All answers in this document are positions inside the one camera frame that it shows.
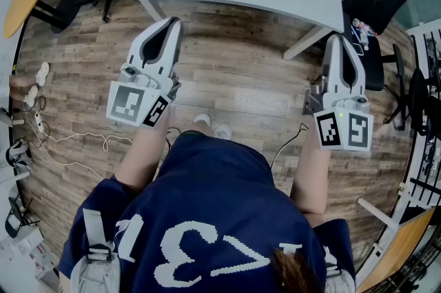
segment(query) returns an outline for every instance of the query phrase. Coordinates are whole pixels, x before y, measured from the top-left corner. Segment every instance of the person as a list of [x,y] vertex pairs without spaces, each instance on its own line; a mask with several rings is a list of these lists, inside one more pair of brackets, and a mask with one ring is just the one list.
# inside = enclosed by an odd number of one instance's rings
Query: person
[[[37,85],[43,87],[49,74],[49,63],[43,62],[40,70],[35,75],[1,75],[0,74],[0,97],[11,97],[15,101],[26,103],[30,108],[34,106],[35,97],[39,91]],[[28,93],[21,89],[28,88]]]
[[206,114],[154,180],[164,113],[79,208],[59,263],[64,292],[355,292],[348,225],[324,217],[331,152],[315,127],[289,197],[264,156],[226,125],[213,133]]

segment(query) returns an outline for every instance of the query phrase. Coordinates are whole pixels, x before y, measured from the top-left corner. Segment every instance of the white sneaker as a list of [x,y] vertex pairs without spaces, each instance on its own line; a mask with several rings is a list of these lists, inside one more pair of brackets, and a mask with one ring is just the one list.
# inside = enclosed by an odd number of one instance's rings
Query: white sneaker
[[196,123],[197,121],[204,121],[209,127],[212,126],[212,118],[210,118],[208,114],[199,114],[194,118],[193,123]]
[[32,108],[35,104],[35,97],[37,96],[37,93],[39,92],[39,88],[36,85],[33,85],[28,94],[25,96],[24,102]]
[[46,77],[49,74],[49,69],[50,69],[49,63],[45,61],[44,63],[41,64],[40,70],[35,75],[35,78],[37,79],[37,83],[39,84],[40,87],[43,87],[44,84],[46,83]]
[[232,129],[227,125],[219,125],[213,132],[213,137],[222,140],[231,140]]

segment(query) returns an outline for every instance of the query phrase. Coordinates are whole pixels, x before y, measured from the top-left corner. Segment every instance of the wall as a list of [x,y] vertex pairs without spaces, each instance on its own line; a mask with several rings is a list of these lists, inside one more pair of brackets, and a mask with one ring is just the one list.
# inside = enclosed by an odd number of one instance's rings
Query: wall
[[[0,0],[0,27],[8,11],[11,0]],[[12,62],[14,61],[15,50],[19,40],[21,28],[9,39],[3,38],[0,34],[0,71],[11,71]],[[8,107],[8,100],[0,100],[0,107]],[[5,154],[9,147],[9,129],[6,125],[0,124],[0,155]],[[0,168],[0,181],[9,179],[14,176],[11,167]],[[0,186],[0,240],[7,237],[5,231],[6,217],[10,210],[8,195],[11,188]],[[36,293],[39,291],[39,284],[34,278],[34,266],[29,256],[20,256],[12,261],[0,259],[0,286],[6,293]]]
[[45,292],[34,277],[34,262],[29,256],[0,259],[0,287],[6,293]]
[[[11,0],[0,0],[0,27],[3,30],[3,22],[5,20],[6,12]],[[0,34],[0,71],[12,71],[12,63],[14,61],[15,50],[17,49],[17,42],[19,40],[21,28],[16,34],[9,39],[3,38],[3,33]],[[8,108],[8,99],[0,99],[0,108]],[[5,154],[9,148],[9,128],[0,123],[0,155]],[[0,167],[4,164],[4,160],[0,159]],[[11,167],[0,168],[0,181],[12,178],[14,172]],[[8,194],[10,188],[0,187],[0,223],[5,223],[8,215],[10,205],[8,202]],[[0,240],[4,239],[8,234],[5,231],[5,226],[0,225]]]

